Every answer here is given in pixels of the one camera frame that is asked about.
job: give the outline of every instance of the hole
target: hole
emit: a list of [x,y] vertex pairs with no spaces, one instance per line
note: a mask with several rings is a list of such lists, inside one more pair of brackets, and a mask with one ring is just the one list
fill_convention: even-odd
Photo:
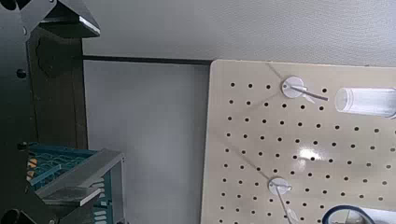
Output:
[[10,11],[15,10],[17,8],[17,3],[15,0],[0,0],[0,4]]
[[26,71],[23,69],[18,69],[17,70],[17,77],[18,78],[26,78]]

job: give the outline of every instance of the beige pegboard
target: beige pegboard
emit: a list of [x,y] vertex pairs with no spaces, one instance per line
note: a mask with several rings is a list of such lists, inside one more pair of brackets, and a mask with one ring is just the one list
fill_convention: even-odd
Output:
[[[303,79],[329,102],[286,98]],[[281,176],[298,223],[337,204],[396,210],[396,121],[338,113],[343,87],[396,87],[396,69],[215,61],[211,65],[202,223],[288,223],[267,188]]]

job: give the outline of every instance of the bolt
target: bolt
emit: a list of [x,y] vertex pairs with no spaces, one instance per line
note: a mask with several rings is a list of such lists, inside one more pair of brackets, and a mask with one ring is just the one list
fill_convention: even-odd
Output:
[[23,69],[18,69],[17,70],[17,77],[18,78],[26,78],[26,71],[25,70],[23,70]]

